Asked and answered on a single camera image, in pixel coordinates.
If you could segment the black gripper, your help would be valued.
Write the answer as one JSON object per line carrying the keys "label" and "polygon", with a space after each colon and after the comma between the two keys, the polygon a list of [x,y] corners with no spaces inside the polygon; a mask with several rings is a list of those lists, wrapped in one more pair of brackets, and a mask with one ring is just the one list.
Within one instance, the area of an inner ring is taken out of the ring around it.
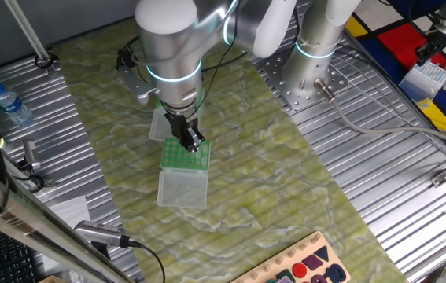
{"label": "black gripper", "polygon": [[167,112],[164,116],[170,124],[172,134],[181,136],[179,138],[180,145],[188,153],[194,153],[205,140],[197,129],[197,119],[188,122],[185,116],[174,115],[170,112]]}

